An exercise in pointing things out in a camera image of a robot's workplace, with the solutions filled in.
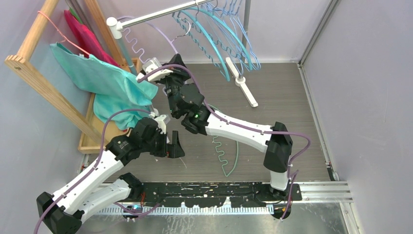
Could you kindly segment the light blue wire hanger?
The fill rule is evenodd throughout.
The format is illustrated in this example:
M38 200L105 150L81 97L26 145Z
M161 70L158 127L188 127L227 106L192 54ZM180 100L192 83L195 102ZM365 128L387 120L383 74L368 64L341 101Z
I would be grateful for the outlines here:
M248 38L250 7L250 0L217 0L202 5L212 29L210 37L231 62L238 64L241 74L260 68Z
M248 37L251 6L251 0L232 0L229 7L230 22L237 38L245 49L244 51L240 44L235 42L239 54L237 68L241 74L261 69L261 64Z
M240 44L240 46L242 47L242 49L245 51L243 45L241 44L241 41L237 38L234 29L232 27L232 24L230 22L229 19L229 7L230 7L230 2L231 0L227 0L224 4L224 6L222 7L222 17L223 17L223 21L226 23L227 27L224 28L224 36L226 37L228 46L231 48L231 51L228 52L228 55L231 58L232 62L235 62L237 65L237 58L239 57L238 54L238 50L236 48L236 44L235 42L238 42Z

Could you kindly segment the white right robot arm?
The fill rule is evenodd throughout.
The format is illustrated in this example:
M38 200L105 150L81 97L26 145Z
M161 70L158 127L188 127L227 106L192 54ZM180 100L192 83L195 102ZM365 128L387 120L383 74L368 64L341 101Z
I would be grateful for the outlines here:
M204 103L205 97L195 83L187 83L190 75L180 54L169 62L171 71L158 83L165 85L169 109L173 118L193 134L225 137L249 145L264 153L263 166L270 171L270 193L276 200L289 194L288 161L293 140L285 134L286 126L276 122L273 126L254 124L213 110Z

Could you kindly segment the purple wavy plastic hanger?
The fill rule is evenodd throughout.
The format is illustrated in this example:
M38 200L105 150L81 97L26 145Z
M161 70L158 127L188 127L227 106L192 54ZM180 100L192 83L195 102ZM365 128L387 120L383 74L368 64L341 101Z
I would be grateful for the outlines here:
M183 22L183 23L187 24L188 29L186 30L186 32L183 35L178 35L174 39L170 39L160 28L158 28L154 24L149 23L149 22L145 22L145 24L150 26L154 30L156 30L165 39L165 41L170 45L170 47L173 50L174 54L178 54L179 52L176 49L176 47L174 45L174 42L180 37L187 36L190 33L191 29L192 29L191 23L188 20L178 18L178 22ZM137 58L139 59L139 61L142 64L149 61L150 58L146 59L146 60L142 59L142 56L145 54L145 49L143 47L140 47L139 49L137 48L138 40L137 40L136 37L131 36L131 29L130 28L123 29L122 33L123 33L123 37L126 40L126 42L128 44L130 44L132 51L137 55Z

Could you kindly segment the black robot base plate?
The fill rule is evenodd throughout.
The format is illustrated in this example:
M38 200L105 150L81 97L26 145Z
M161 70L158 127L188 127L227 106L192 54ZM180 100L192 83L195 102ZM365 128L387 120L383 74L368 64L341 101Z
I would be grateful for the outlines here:
M265 182L148 182L134 200L124 201L124 215L272 215L287 218L294 201L302 201L300 186L277 192Z

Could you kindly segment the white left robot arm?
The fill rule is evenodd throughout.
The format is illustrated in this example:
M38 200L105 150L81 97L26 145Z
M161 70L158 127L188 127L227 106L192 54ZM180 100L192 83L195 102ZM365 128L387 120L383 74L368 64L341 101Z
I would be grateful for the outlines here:
M170 158L185 156L177 131L172 132L172 141L168 141L169 121L168 115L145 117L128 135L113 137L91 166L61 189L37 197L40 220L54 234L75 234L90 216L104 207L121 200L143 198L144 186L131 173L121 175L99 192L95 189L141 153Z

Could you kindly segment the teal wavy plastic hanger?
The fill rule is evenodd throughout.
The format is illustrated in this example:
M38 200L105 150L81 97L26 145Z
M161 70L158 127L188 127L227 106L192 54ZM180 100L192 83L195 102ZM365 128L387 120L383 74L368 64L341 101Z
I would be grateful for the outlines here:
M261 68L240 18L243 3L242 0L208 2L174 15L186 35L221 73L225 73L225 58L238 65L240 74Z

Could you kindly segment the green plastic hanger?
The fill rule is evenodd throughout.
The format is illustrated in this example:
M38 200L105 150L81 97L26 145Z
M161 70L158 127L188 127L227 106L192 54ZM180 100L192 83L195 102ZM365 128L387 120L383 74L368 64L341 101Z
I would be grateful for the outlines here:
M218 136L212 137L212 143L214 144L215 153L217 153L218 161L221 162L221 169L223 171L223 175L225 177L229 177L235 171L238 165L238 159L239 159L239 153L240 153L239 142L238 141L235 142L236 150L235 150L234 163L233 163L232 168L229 170L229 172L227 172L225 170L225 166L229 164L229 161L223 158L223 156L225 156L225 151L220 149L222 147L222 143L218 141L217 138Z

